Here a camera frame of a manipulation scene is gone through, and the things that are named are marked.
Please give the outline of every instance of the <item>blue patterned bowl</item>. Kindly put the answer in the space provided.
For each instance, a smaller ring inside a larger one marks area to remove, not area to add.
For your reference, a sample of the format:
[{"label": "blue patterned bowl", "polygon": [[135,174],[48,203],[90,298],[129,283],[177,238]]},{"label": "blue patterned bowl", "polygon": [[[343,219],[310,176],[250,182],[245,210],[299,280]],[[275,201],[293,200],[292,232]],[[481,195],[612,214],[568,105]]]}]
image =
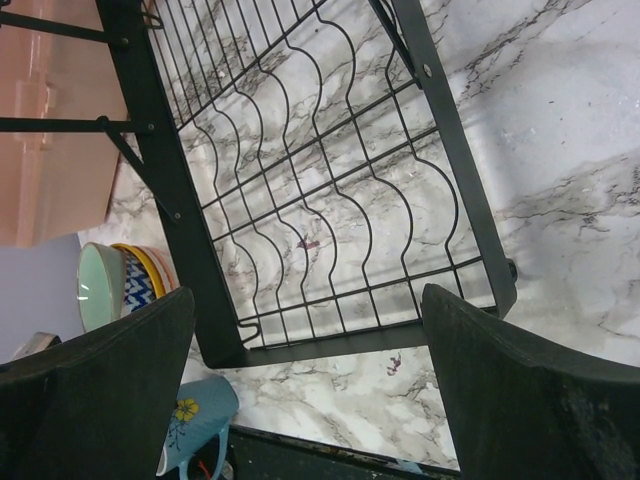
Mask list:
[{"label": "blue patterned bowl", "polygon": [[131,252],[124,252],[127,280],[124,285],[123,316],[135,312],[156,299],[149,273]]}]

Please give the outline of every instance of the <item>gray wall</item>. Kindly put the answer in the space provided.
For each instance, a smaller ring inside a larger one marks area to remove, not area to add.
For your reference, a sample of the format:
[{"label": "gray wall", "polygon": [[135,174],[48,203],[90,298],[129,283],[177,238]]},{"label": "gray wall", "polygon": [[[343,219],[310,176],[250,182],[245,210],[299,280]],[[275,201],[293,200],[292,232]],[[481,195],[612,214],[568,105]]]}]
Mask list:
[{"label": "gray wall", "polygon": [[83,333],[76,302],[77,235],[30,249],[0,247],[0,363],[37,331]]}]

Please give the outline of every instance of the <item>wire rack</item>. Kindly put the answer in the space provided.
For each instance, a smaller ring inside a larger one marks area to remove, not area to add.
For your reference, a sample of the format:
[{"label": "wire rack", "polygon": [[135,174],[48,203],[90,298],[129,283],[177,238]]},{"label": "wire rack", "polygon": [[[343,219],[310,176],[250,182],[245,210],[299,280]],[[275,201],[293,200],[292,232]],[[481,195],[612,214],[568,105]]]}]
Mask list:
[{"label": "wire rack", "polygon": [[391,5],[161,0],[153,13],[164,29],[151,44],[246,347],[415,324],[426,282],[495,310]]},{"label": "wire rack", "polygon": [[427,282],[515,302],[419,0],[95,0],[102,31],[6,6],[2,28],[109,47],[129,120],[0,132],[106,134],[154,194],[208,366],[424,345]]}]

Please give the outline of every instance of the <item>green bowl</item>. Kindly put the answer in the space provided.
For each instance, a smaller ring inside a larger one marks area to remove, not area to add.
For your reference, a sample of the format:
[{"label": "green bowl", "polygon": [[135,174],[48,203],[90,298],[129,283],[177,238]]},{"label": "green bowl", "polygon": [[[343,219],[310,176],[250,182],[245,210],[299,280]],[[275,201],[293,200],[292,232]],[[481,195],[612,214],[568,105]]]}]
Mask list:
[{"label": "green bowl", "polygon": [[78,305],[85,331],[107,325],[121,317],[124,304],[126,264],[115,248],[87,243],[78,262]]}]

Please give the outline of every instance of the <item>pink plastic drawer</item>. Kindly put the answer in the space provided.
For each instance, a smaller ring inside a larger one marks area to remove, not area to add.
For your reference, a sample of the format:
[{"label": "pink plastic drawer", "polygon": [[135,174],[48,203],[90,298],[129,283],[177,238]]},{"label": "pink plastic drawer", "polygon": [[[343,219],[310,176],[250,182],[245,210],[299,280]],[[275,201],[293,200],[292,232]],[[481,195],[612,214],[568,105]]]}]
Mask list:
[{"label": "pink plastic drawer", "polygon": [[[19,0],[5,11],[102,29],[95,3]],[[126,119],[96,42],[0,28],[0,116]],[[104,134],[0,134],[0,244],[28,247],[103,222],[118,151]]]}]

